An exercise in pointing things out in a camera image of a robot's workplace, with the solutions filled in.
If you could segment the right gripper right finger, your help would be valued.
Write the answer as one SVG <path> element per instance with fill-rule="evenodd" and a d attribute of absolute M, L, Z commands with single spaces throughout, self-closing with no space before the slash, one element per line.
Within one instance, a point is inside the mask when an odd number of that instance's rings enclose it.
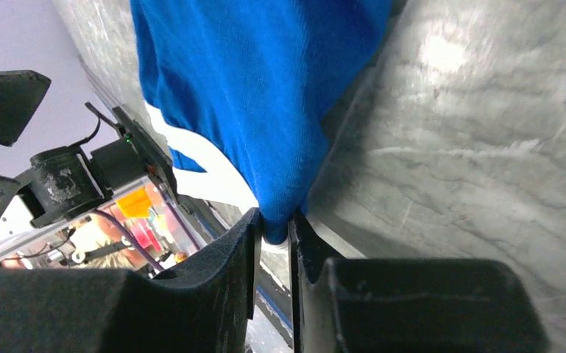
<path fill-rule="evenodd" d="M 344 257 L 288 225 L 296 352 L 547 352 L 522 282 L 496 260 Z"/>

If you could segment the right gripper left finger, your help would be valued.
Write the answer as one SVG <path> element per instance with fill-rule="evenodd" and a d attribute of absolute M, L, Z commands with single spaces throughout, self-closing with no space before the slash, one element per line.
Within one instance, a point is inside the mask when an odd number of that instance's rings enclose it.
<path fill-rule="evenodd" d="M 261 216 L 150 279 L 124 269 L 0 269 L 0 352 L 242 352 Z"/>

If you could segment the blue underwear white trim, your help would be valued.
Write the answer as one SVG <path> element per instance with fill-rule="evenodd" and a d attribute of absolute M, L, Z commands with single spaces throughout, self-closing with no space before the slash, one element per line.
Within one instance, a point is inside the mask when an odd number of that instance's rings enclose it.
<path fill-rule="evenodd" d="M 390 1 L 132 1 L 139 79 L 175 190 L 257 207 L 273 249 L 327 154 L 322 119 L 377 51 Z"/>

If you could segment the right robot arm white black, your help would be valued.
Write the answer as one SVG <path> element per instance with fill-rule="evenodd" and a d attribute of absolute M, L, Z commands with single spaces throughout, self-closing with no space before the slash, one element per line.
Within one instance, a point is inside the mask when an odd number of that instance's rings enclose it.
<path fill-rule="evenodd" d="M 128 182 L 176 182 L 169 160 L 120 107 L 118 140 L 87 158 L 76 142 L 0 176 L 0 221 L 16 198 L 41 228 L 99 212 Z M 0 352 L 242 352 L 255 316 L 257 210 L 154 278 L 133 271 L 0 269 Z M 295 352 L 546 352 L 547 335 L 514 272 L 493 260 L 347 259 L 293 215 Z"/>

